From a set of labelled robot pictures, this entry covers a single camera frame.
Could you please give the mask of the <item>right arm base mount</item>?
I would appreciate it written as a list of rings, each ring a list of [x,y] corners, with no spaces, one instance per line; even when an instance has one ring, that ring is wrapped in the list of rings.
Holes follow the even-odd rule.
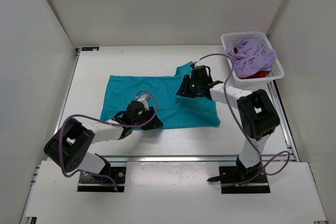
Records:
[[[219,175],[207,179],[208,183],[220,182],[222,194],[269,194],[267,175],[257,164],[245,168],[236,162],[235,166],[220,166]]]

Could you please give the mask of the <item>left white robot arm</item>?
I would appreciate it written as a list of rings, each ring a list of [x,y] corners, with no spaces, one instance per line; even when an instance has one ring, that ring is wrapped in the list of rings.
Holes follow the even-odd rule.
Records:
[[[98,182],[105,182],[110,176],[110,164],[102,156],[88,151],[92,144],[122,140],[136,128],[147,131],[162,126],[163,122],[144,95],[131,101],[126,110],[116,113],[108,121],[82,123],[69,118],[46,143],[44,153],[66,174],[79,170]]]

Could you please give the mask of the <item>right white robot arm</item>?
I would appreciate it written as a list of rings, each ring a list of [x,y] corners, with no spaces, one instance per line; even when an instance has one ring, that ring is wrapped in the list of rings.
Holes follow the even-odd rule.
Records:
[[[183,77],[177,95],[187,98],[207,98],[213,102],[236,108],[236,120],[246,137],[242,152],[236,161],[236,177],[247,182],[261,169],[260,155],[269,136],[280,124],[279,116],[265,90],[242,90],[213,81],[210,67],[191,65],[192,72]]]

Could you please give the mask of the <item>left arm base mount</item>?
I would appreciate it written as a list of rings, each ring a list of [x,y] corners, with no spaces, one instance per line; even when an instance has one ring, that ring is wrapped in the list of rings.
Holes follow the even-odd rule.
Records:
[[[125,188],[126,163],[117,164],[105,161],[102,174],[106,177],[82,172],[79,175],[77,191],[95,193],[123,193]]]

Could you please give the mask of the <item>teal t shirt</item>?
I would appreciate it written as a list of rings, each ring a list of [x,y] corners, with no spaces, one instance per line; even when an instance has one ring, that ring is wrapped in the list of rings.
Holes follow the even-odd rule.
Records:
[[[158,103],[158,118],[163,129],[191,127],[218,127],[216,104],[206,98],[186,98],[176,93],[183,77],[191,74],[192,62],[176,68],[174,76],[137,77],[113,76],[107,83],[100,119],[107,121],[116,113],[125,110],[136,94],[145,90],[151,92]]]

